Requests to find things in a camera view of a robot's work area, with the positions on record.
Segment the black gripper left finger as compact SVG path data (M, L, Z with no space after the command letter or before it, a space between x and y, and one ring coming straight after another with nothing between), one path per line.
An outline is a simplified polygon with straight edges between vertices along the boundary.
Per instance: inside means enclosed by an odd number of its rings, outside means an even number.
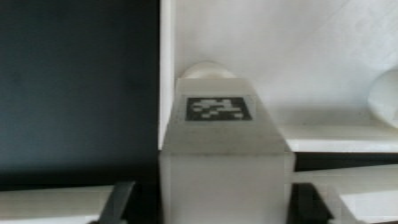
M101 210L99 218L87 224L127 224L124 218L129 197L135 190L135 182L117 182Z

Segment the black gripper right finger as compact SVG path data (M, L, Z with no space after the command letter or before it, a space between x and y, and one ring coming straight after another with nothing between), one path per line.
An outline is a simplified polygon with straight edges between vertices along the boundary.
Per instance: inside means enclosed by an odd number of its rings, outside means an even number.
M287 207L287 224L326 224L332 214L314 185L294 183Z

